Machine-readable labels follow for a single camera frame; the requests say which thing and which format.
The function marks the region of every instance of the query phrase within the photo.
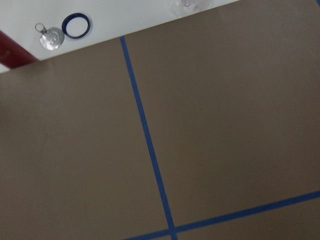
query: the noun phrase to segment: clear plastic object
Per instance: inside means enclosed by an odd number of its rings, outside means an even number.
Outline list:
[[[47,30],[42,23],[37,23],[35,30],[42,34],[40,43],[45,49],[51,51],[57,49],[65,40],[64,32],[57,27],[52,27]]]
[[[179,18],[211,9],[215,0],[172,0],[171,11]]]

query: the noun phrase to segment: brown cardboard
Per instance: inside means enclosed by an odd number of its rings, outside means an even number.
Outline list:
[[[320,200],[180,233],[179,240],[318,240]]]
[[[314,0],[242,0],[125,37],[176,226],[320,190],[319,29]],[[313,239],[319,206],[179,239]],[[1,240],[167,228],[119,39],[0,74]]]
[[[2,240],[168,227],[118,39],[1,74],[0,116]]]
[[[242,0],[126,37],[176,225],[320,189],[319,29]]]

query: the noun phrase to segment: keychain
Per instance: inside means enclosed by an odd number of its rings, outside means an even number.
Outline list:
[[[65,40],[64,32],[57,27],[52,27],[47,30],[42,23],[37,23],[34,28],[42,34],[40,43],[45,49],[51,51],[57,49]]]

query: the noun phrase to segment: red object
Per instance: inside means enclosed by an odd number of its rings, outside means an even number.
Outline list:
[[[0,63],[10,69],[37,62],[32,54],[0,31]]]

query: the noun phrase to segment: blue tape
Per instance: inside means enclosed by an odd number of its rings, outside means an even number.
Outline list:
[[[120,41],[121,41],[122,50],[123,50],[123,54],[124,54],[124,58],[125,58],[125,62],[126,62],[126,67],[127,67],[128,73],[129,73],[130,80],[131,80],[131,85],[132,85],[136,105],[138,108],[138,112],[139,112],[139,116],[140,116],[140,120],[141,120],[141,124],[142,124],[142,128],[143,128],[144,137],[145,137],[146,144],[147,144],[147,147],[149,150],[149,155],[151,158],[151,163],[152,163],[156,183],[158,185],[158,189],[159,189],[166,221],[168,224],[169,232],[170,232],[172,240],[178,240],[176,228],[175,228],[174,221],[173,221],[173,218],[171,215],[171,210],[170,210],[170,206],[169,206],[169,202],[168,202],[168,198],[167,198],[167,194],[166,194],[166,190],[165,190],[165,185],[164,185],[164,182],[161,177],[154,145],[152,143],[152,139],[151,139],[148,123],[147,123],[147,118],[146,118],[144,107],[143,107],[143,104],[141,101],[141,97],[140,97],[138,85],[136,82],[134,69],[131,64],[131,59],[130,59],[130,55],[129,55],[129,51],[128,51],[125,37],[122,36],[120,38]]]
[[[223,223],[230,220],[240,219],[243,217],[248,217],[251,215],[260,214],[263,212],[283,208],[286,206],[299,204],[299,203],[309,201],[312,199],[317,199],[317,198],[320,198],[320,191],[312,192],[306,195],[297,196],[297,197],[289,198],[286,200],[282,200],[282,201],[278,201],[278,202],[274,202],[274,203],[270,203],[262,206],[253,207],[247,210],[237,211],[227,215],[218,216],[218,217],[210,218],[203,221],[198,221],[191,224],[186,224],[186,225],[177,227],[176,231],[178,233],[181,233],[181,232],[190,231],[198,228],[203,228],[206,226]]]
[[[182,233],[182,232],[186,232],[186,231],[190,231],[190,230],[194,230],[194,229],[208,227],[211,225],[216,225],[216,224],[220,224],[220,223],[231,221],[231,220],[245,218],[245,217],[248,217],[251,215],[260,214],[260,213],[280,209],[283,207],[288,207],[288,206],[295,205],[295,204],[300,204],[300,203],[307,202],[307,201],[314,200],[314,199],[318,199],[318,198],[320,198],[320,191],[316,191],[316,192],[312,192],[309,194],[289,198],[289,199],[282,200],[282,201],[277,201],[277,202],[262,205],[262,206],[249,208],[249,209],[242,210],[242,211],[237,211],[237,212],[226,214],[223,216],[213,217],[213,218],[203,220],[203,221],[197,221],[194,223],[178,226],[176,228],[176,232]],[[162,230],[162,231],[149,233],[146,235],[141,235],[141,236],[129,238],[127,240],[150,240],[150,239],[161,238],[161,237],[168,236],[168,235],[170,235],[169,230]]]
[[[149,233],[149,234],[146,234],[146,235],[135,236],[135,237],[132,237],[132,238],[128,238],[126,240],[150,240],[150,239],[158,239],[158,238],[169,236],[169,235],[170,235],[170,231],[169,230],[162,230],[162,231]]]

